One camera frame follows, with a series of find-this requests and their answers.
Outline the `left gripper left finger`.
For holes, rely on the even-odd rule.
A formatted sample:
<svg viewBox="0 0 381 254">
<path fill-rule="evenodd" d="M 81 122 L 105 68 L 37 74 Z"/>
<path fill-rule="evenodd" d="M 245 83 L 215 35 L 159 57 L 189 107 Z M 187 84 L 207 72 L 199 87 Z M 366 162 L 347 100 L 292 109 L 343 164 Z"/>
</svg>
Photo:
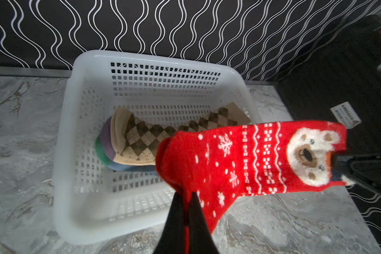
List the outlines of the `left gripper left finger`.
<svg viewBox="0 0 381 254">
<path fill-rule="evenodd" d="M 162 236 L 154 254 L 184 254 L 185 220 L 182 196 L 175 193 Z"/>
</svg>

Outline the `beige argyle sock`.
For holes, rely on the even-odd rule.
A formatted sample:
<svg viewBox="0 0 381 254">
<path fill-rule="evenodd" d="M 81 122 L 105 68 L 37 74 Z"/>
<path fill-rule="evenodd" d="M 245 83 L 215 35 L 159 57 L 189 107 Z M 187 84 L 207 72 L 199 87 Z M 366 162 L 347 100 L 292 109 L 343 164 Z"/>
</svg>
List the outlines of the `beige argyle sock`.
<svg viewBox="0 0 381 254">
<path fill-rule="evenodd" d="M 147 123 L 125 108 L 116 109 L 111 116 L 111 141 L 116 152 L 112 162 L 133 166 L 154 165 L 159 143 L 176 132 L 201 132 L 250 122 L 250 118 L 235 103 L 180 126 Z"/>
</svg>

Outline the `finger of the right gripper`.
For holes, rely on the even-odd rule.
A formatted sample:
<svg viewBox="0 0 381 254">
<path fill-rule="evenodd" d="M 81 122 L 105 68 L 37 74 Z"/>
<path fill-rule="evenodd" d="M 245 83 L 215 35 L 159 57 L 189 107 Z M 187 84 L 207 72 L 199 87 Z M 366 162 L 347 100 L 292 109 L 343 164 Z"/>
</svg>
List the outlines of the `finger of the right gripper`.
<svg viewBox="0 0 381 254">
<path fill-rule="evenodd" d="M 332 171 L 381 196 L 381 153 L 334 153 L 330 163 Z"/>
</svg>

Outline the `white plastic basket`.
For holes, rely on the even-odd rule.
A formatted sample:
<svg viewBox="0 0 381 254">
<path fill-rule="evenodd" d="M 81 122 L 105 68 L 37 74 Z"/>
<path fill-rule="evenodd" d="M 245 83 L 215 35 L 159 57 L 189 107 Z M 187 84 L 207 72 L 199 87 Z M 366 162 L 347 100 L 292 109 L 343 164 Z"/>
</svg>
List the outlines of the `white plastic basket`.
<svg viewBox="0 0 381 254">
<path fill-rule="evenodd" d="M 91 50 L 67 82 L 54 157 L 54 225 L 86 245 L 164 223 L 174 190 L 158 177 L 159 143 L 261 118 L 234 69 Z"/>
</svg>

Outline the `red christmas sock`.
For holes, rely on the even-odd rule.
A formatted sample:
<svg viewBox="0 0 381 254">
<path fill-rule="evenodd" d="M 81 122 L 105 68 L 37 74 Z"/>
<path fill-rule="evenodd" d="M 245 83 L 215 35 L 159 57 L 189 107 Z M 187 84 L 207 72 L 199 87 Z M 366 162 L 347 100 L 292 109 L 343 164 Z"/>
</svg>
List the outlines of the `red christmas sock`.
<svg viewBox="0 0 381 254">
<path fill-rule="evenodd" d="M 185 254 L 188 206 L 195 192 L 212 235 L 240 197 L 321 192 L 350 186 L 331 169 L 331 155 L 346 151 L 347 130 L 327 121 L 293 121 L 180 131 L 158 146 L 156 170 L 182 196 Z"/>
</svg>

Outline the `cream purple striped sock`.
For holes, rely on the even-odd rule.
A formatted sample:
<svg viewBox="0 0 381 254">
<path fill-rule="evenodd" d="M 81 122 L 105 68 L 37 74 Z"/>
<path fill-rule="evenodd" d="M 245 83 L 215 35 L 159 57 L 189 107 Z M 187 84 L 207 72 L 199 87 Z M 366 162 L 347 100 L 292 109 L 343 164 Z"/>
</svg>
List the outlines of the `cream purple striped sock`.
<svg viewBox="0 0 381 254">
<path fill-rule="evenodd" d="M 105 154 L 111 161 L 113 161 L 116 156 L 116 152 L 112 146 L 111 141 L 111 117 L 109 117 L 104 122 L 101 128 L 101 132 L 99 134 L 99 138 L 101 141 L 102 149 L 104 150 Z"/>
</svg>

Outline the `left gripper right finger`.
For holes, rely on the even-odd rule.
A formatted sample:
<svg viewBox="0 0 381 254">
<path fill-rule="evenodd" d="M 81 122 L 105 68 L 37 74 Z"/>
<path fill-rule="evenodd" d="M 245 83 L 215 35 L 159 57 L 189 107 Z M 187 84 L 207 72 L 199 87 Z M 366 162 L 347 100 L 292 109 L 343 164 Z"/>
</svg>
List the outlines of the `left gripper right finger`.
<svg viewBox="0 0 381 254">
<path fill-rule="evenodd" d="M 218 254 L 208 229 L 198 195 L 193 192 L 188 206 L 189 254 Z"/>
</svg>

